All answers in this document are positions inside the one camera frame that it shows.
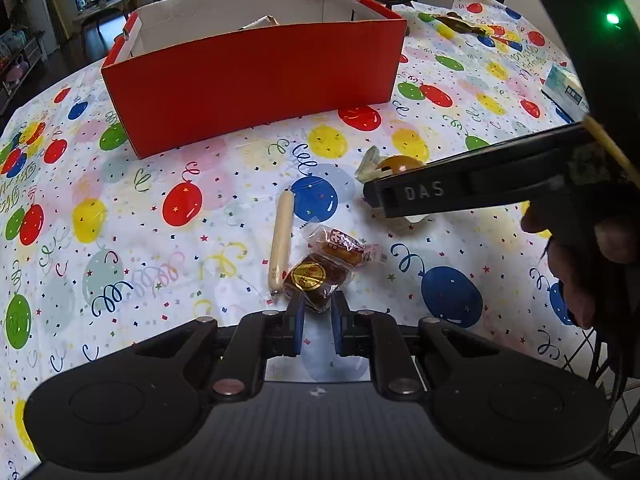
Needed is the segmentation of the person right hand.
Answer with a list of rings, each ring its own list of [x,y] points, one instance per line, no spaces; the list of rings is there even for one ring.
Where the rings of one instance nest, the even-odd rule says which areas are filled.
[[[567,311],[581,328],[601,328],[639,310],[639,220],[614,214],[583,219],[569,200],[532,200],[527,233],[551,233],[546,254],[563,283]]]

